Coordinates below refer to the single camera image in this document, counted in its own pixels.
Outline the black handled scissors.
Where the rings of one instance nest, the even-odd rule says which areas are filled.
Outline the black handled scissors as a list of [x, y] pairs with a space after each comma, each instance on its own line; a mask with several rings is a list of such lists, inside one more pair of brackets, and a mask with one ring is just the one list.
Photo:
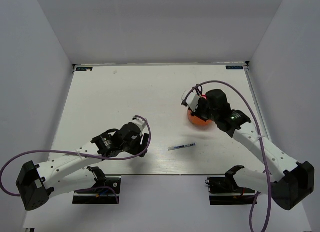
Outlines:
[[203, 87], [200, 84], [196, 84], [193, 90], [196, 92], [197, 95], [202, 96]]

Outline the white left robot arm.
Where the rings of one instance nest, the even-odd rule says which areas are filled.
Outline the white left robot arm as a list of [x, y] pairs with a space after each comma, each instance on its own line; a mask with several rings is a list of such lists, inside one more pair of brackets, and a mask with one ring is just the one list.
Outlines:
[[104, 160], [121, 160], [119, 153], [143, 157], [151, 134], [145, 133], [146, 121], [134, 117], [120, 129], [109, 129], [76, 149], [51, 161], [23, 164], [16, 185], [24, 208], [35, 210], [50, 198], [71, 191], [96, 191], [107, 188], [107, 179], [95, 166]]

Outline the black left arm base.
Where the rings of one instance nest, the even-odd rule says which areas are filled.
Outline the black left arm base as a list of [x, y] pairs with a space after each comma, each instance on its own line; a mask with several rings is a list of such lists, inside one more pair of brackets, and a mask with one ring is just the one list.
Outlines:
[[90, 187], [74, 192], [73, 204], [116, 205], [120, 202], [120, 175], [106, 175], [99, 167], [87, 167], [93, 175], [94, 183]]

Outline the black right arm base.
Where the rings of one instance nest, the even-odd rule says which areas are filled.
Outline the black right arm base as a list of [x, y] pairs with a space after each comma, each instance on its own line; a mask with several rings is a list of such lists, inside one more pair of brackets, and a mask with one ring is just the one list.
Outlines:
[[254, 202], [256, 191], [239, 187], [233, 179], [233, 175], [243, 168], [243, 165], [235, 165], [225, 174], [207, 177], [205, 184], [208, 187], [210, 205], [250, 205]]

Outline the blue gel pen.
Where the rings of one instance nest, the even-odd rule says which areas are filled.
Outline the blue gel pen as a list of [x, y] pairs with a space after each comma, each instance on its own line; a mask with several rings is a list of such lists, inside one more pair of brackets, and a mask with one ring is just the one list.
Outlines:
[[182, 148], [188, 148], [188, 147], [192, 147], [195, 146], [196, 143], [189, 143], [189, 144], [184, 144], [184, 145], [176, 145], [176, 146], [170, 146], [168, 147], [168, 150], [177, 150], [177, 149], [182, 149]]

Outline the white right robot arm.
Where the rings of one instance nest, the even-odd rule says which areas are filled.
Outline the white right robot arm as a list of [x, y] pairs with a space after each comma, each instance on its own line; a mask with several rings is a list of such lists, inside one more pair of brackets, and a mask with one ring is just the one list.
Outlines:
[[285, 210], [292, 209], [314, 191], [314, 166], [308, 161], [299, 162], [262, 136], [249, 116], [231, 108], [222, 90], [210, 90], [204, 97], [192, 92], [185, 103], [192, 116], [215, 122], [221, 131], [245, 146], [265, 165], [265, 173], [235, 165], [225, 172], [219, 187], [233, 192], [250, 188], [269, 194]]

